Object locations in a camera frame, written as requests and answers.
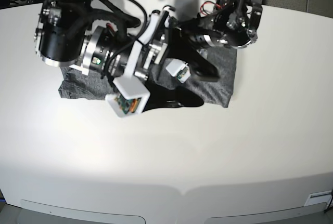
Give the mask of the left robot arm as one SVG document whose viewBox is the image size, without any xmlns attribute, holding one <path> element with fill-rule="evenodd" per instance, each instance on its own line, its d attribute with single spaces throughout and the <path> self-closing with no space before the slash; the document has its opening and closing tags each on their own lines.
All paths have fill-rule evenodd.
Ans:
<svg viewBox="0 0 333 224">
<path fill-rule="evenodd" d="M 262 1 L 217 0 L 211 13 L 180 23 L 181 32 L 197 49 L 243 49 L 258 39 Z"/>
</svg>

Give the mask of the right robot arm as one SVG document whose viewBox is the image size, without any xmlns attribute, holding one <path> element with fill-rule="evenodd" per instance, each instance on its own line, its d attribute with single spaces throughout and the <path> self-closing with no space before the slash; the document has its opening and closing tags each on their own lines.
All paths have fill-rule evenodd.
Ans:
<svg viewBox="0 0 333 224">
<path fill-rule="evenodd" d="M 172 63 L 185 69 L 186 76 L 206 82 L 219 79 L 216 67 L 178 33 L 172 10 L 164 7 L 138 19 L 109 0 L 45 0 L 35 51 L 49 66 L 105 78 L 111 88 L 105 100 L 119 117 L 199 107 L 203 100 L 190 90 L 167 89 L 149 78 L 152 67 L 163 66 L 174 51 Z"/>
</svg>

